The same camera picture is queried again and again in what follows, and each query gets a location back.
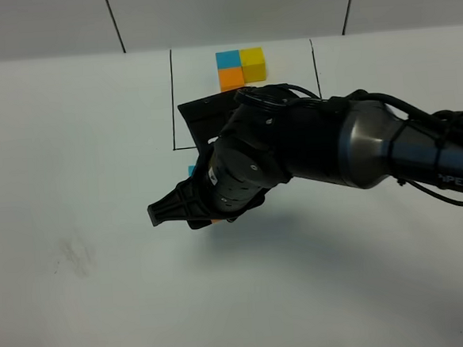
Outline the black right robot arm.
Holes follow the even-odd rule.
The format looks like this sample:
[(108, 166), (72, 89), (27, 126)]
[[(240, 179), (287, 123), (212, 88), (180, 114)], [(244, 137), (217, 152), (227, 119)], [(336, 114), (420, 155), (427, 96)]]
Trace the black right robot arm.
[(295, 177), (371, 189), (387, 177), (442, 199), (463, 193), (463, 111), (427, 113), (357, 90), (321, 99), (290, 84), (178, 107), (198, 150), (192, 175), (148, 207), (154, 225), (234, 221)]

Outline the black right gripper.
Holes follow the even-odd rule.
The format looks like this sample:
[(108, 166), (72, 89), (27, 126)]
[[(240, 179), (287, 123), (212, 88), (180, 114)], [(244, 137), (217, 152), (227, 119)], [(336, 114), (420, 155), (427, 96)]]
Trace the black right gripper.
[(217, 220), (237, 219), (260, 206), (269, 190), (291, 180), (277, 145), (271, 135), (219, 137), (204, 164), (202, 192), (208, 206), (201, 200), (197, 183), (188, 178), (147, 207), (152, 226), (184, 221), (191, 230), (198, 230)]

